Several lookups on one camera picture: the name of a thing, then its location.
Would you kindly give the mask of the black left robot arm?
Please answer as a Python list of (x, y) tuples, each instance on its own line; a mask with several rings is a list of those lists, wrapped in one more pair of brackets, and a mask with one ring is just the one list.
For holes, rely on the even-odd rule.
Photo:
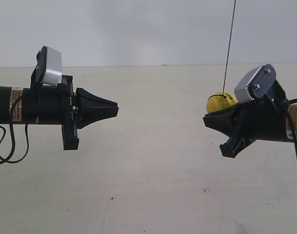
[(64, 150), (77, 150), (78, 130), (116, 117), (116, 102), (97, 97), (83, 88), (73, 89), (73, 77), (63, 75), (57, 86), (28, 88), (0, 86), (0, 124), (60, 125)]

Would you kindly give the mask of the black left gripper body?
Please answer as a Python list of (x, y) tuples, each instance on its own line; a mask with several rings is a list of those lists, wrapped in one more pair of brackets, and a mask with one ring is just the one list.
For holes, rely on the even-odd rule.
[(73, 77), (63, 75), (57, 86), (44, 85), (22, 101), (24, 124), (60, 125), (63, 149), (77, 150), (79, 136), (75, 119)]

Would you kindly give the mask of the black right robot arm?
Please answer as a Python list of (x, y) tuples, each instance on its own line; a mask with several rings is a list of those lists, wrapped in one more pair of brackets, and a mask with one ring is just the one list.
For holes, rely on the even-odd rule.
[(297, 141), (297, 104), (274, 106), (264, 101), (236, 104), (206, 114), (203, 122), (229, 137), (219, 146), (224, 157), (235, 158), (257, 140)]

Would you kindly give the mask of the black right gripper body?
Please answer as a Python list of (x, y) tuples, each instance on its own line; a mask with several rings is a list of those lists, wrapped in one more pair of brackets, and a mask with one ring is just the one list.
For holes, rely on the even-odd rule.
[(228, 129), (223, 130), (229, 138), (220, 145), (224, 157), (235, 158), (241, 151), (257, 140), (288, 142), (287, 105), (272, 108), (266, 104), (240, 105), (232, 113), (223, 117), (228, 121)]

